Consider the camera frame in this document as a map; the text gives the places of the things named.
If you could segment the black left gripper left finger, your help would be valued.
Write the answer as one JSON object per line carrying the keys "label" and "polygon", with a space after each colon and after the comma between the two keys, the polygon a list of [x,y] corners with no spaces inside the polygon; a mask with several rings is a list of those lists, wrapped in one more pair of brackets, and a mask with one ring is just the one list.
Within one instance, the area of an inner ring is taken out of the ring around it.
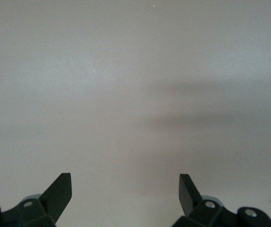
{"label": "black left gripper left finger", "polygon": [[1,211],[0,227],[55,227],[72,198],[71,174],[62,173],[43,192]]}

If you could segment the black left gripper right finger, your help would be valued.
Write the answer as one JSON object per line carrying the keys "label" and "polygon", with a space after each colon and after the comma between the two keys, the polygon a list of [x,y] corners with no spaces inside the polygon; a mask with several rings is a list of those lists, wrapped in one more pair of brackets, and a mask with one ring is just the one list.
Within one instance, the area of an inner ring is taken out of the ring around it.
{"label": "black left gripper right finger", "polygon": [[180,174],[178,193],[184,215],[174,227],[271,227],[271,218],[260,209],[240,207],[233,213],[217,198],[201,196],[188,174]]}

